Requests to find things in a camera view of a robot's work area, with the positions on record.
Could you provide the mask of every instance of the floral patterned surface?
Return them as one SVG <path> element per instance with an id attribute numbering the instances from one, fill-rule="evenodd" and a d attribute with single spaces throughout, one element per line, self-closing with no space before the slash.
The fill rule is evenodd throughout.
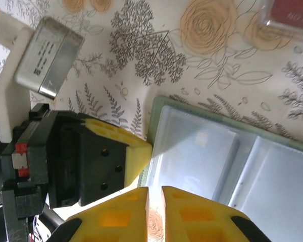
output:
<path id="1" fill-rule="evenodd" d="M 257 25 L 259 0 L 0 0 L 31 27 L 85 36 L 56 100 L 146 137 L 166 95 L 303 141 L 303 42 Z M 0 46 L 0 71 L 9 51 Z"/>

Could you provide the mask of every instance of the yellow foam pad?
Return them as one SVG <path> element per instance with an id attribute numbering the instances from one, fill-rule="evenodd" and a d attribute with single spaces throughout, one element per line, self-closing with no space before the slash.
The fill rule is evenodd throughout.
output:
<path id="1" fill-rule="evenodd" d="M 249 242 L 230 219 L 238 210 L 195 194 L 162 187 L 166 242 Z"/>
<path id="2" fill-rule="evenodd" d="M 82 224 L 70 242 L 147 242 L 148 188 L 136 188 L 68 220 Z"/>
<path id="3" fill-rule="evenodd" d="M 152 158 L 151 144 L 125 129 L 93 118 L 84 120 L 85 126 L 95 134 L 128 145 L 126 152 L 125 187 L 129 186 Z"/>

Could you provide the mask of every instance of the red object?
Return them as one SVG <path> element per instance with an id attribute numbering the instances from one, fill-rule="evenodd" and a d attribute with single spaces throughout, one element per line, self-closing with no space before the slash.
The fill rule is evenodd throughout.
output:
<path id="1" fill-rule="evenodd" d="M 19 154 L 27 153 L 27 143 L 17 143 L 15 145 L 16 152 Z"/>
<path id="2" fill-rule="evenodd" d="M 303 0 L 275 0 L 272 20 L 303 29 Z"/>
<path id="3" fill-rule="evenodd" d="M 19 177 L 29 177 L 29 169 L 28 168 L 19 169 L 18 176 Z"/>

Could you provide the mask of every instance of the clear plastic case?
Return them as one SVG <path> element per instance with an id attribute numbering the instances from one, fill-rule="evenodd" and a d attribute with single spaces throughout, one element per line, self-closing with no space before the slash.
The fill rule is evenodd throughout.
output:
<path id="1" fill-rule="evenodd" d="M 268 32 L 303 40 L 303 0 L 262 0 L 258 21 Z"/>

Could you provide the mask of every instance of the table surface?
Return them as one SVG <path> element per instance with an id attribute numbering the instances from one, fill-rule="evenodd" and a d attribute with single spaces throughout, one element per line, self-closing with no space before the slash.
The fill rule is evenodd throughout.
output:
<path id="1" fill-rule="evenodd" d="M 57 98 L 33 104 L 101 118 L 145 138 L 166 95 L 303 142 L 303 42 L 257 25 L 259 0 L 2 0 L 36 27 L 85 36 Z M 0 46 L 0 71 L 9 51 Z"/>

